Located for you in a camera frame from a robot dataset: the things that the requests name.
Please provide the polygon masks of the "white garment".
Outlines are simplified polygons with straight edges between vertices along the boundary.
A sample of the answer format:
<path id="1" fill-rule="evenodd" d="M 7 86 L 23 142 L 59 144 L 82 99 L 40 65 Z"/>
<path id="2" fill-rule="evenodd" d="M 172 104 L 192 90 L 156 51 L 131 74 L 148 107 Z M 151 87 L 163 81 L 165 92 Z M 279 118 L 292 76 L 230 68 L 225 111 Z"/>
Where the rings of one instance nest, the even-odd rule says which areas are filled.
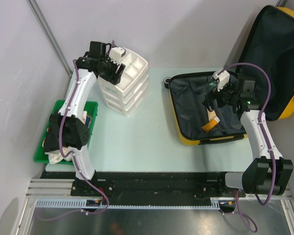
<path id="1" fill-rule="evenodd" d="M 71 163 L 73 158 L 72 150 L 67 147 L 63 147 L 62 151 L 64 155 L 66 156 L 65 158 L 62 156 L 60 150 L 46 152 L 45 154 L 48 156 L 49 164 L 54 165 L 54 164 L 59 164 L 62 162 Z"/>

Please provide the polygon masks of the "orange floral cloth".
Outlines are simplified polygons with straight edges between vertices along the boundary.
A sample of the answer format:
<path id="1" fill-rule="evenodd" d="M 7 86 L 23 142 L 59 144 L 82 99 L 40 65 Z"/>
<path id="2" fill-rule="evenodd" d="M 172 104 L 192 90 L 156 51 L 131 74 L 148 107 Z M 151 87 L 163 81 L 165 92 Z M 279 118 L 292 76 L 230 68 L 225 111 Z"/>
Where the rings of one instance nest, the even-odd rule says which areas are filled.
<path id="1" fill-rule="evenodd" d="M 73 147 L 80 150 L 87 145 L 90 139 L 90 129 L 85 125 L 87 112 L 82 112 L 82 120 L 66 117 L 62 130 L 62 146 Z"/>

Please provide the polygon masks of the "white plastic drawer organizer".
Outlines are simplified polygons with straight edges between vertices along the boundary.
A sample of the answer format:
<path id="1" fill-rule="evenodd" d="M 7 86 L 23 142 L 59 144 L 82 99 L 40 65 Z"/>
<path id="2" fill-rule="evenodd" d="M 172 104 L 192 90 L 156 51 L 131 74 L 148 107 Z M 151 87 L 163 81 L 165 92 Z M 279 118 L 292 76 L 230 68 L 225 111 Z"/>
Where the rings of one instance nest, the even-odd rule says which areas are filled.
<path id="1" fill-rule="evenodd" d="M 124 49 L 126 49 L 126 54 L 121 63 L 125 65 L 125 69 L 121 82 L 113 85 L 102 78 L 98 78 L 97 82 L 104 103 L 111 109 L 129 117 L 148 93 L 148 62 L 139 54 L 127 48 Z"/>

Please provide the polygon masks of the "black fabric pouch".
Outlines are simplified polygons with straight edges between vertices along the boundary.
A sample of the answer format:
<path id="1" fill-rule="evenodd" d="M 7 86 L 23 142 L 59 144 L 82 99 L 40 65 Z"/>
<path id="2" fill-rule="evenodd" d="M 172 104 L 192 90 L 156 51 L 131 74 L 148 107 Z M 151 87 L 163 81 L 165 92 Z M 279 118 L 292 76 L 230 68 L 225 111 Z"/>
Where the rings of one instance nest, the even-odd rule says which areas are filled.
<path id="1" fill-rule="evenodd" d="M 59 130 L 62 121 L 62 115 L 51 114 L 49 117 L 49 128 L 44 142 L 44 152 L 59 150 Z"/>

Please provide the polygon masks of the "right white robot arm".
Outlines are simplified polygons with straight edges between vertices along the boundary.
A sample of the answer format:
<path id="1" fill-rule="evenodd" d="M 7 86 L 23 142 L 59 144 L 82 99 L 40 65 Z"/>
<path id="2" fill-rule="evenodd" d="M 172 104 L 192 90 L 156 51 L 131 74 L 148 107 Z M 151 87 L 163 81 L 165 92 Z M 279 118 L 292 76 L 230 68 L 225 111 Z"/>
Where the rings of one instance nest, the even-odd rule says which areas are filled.
<path id="1" fill-rule="evenodd" d="M 209 111 L 229 105 L 247 133 L 253 161 L 243 172 L 227 172 L 225 179 L 217 182 L 216 190 L 228 196 L 235 189 L 248 194 L 282 195 L 293 171 L 291 160 L 284 159 L 269 132 L 263 105 L 255 92 L 255 81 L 213 75 L 208 80 L 205 101 Z"/>

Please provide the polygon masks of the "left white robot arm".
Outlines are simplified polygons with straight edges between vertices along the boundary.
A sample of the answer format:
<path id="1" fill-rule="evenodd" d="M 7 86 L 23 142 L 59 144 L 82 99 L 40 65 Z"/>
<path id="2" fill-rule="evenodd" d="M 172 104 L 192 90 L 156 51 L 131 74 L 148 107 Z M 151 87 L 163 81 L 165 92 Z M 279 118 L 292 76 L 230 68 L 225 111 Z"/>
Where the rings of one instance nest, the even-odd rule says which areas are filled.
<path id="1" fill-rule="evenodd" d="M 81 189 L 92 196 L 98 191 L 98 183 L 92 180 L 95 169 L 90 162 L 88 142 L 90 129 L 82 120 L 84 106 L 90 90 L 98 78 L 112 85 L 121 81 L 125 64 L 121 59 L 126 50 L 111 43 L 90 42 L 85 54 L 73 60 L 74 81 L 64 104 L 49 117 L 49 128 L 44 140 L 44 152 L 59 154 L 63 159 L 72 158 L 76 177 L 84 180 Z"/>

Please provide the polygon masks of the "yellow Pikachu hard-shell suitcase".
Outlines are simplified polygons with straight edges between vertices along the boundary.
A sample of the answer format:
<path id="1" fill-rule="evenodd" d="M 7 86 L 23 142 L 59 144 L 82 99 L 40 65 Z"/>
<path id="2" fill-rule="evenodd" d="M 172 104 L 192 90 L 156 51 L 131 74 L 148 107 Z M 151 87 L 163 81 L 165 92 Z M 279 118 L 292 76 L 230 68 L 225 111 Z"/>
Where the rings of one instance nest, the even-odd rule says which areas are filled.
<path id="1" fill-rule="evenodd" d="M 268 121 L 294 112 L 294 11 L 265 6 L 256 17 L 229 83 L 217 89 L 211 71 L 164 79 L 177 133 L 187 145 L 247 137 L 238 115 L 263 109 Z"/>

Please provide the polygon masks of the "dark blue garment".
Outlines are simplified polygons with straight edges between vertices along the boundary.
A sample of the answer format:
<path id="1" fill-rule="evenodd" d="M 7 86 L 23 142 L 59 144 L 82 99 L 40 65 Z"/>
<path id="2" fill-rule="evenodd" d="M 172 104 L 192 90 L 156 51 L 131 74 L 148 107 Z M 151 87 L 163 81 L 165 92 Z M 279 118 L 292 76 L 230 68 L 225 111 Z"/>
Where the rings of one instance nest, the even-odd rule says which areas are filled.
<path id="1" fill-rule="evenodd" d="M 92 117 L 87 115 L 86 116 L 86 119 L 85 119 L 85 125 L 90 128 L 90 124 L 91 124 L 91 121 L 92 121 Z"/>

